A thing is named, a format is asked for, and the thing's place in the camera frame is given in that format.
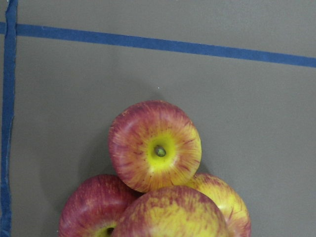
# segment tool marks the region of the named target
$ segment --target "apple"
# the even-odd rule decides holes
[[[201,160],[193,122],[162,100],[140,102],[119,114],[110,126],[108,147],[116,174],[142,193],[187,183]]]
[[[251,236],[248,209],[239,194],[226,182],[208,173],[197,173],[186,185],[215,202],[225,217],[230,237]]]
[[[125,209],[141,194],[116,175],[82,182],[68,198],[59,220],[59,237],[108,237]]]
[[[122,214],[111,237],[228,237],[223,214],[187,186],[149,191]]]

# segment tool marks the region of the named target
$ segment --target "gray floor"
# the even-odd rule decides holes
[[[315,10],[307,0],[34,0],[19,2],[18,23],[316,57]],[[77,185],[114,173],[106,147],[114,117],[148,99],[192,118],[200,171],[242,196],[254,237],[314,236],[315,75],[308,67],[18,37],[12,236],[57,235]]]

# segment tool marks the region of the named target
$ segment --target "apple skin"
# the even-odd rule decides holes
[[[156,147],[165,156],[158,156]],[[132,189],[150,190],[187,183],[201,160],[201,140],[190,118],[162,100],[134,104],[118,115],[108,136],[116,174]]]
[[[82,182],[68,198],[59,220],[59,237],[107,237],[125,209],[141,194],[116,175]]]
[[[122,214],[111,237],[228,237],[223,214],[187,186],[150,191]]]
[[[251,236],[248,209],[239,194],[226,182],[208,173],[197,173],[186,185],[215,202],[225,217],[230,237]]]

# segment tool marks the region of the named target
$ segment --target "vertical blue tape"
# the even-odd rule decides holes
[[[5,12],[2,127],[1,127],[1,230],[0,237],[11,236],[11,192],[9,186],[9,156],[14,116],[14,81],[16,57],[16,16],[18,0],[11,0]]]

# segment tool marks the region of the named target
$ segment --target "artificial apple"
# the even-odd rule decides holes
[[[225,217],[230,237],[251,236],[248,209],[239,194],[226,182],[211,174],[197,173],[186,185],[202,192],[216,203]]]
[[[187,183],[201,160],[201,141],[193,122],[180,108],[162,100],[134,104],[118,115],[108,145],[117,175],[143,193]]]
[[[59,237],[108,237],[125,209],[141,194],[116,175],[85,180],[68,198],[59,220]]]
[[[122,214],[111,237],[228,237],[223,214],[187,186],[149,191]]]

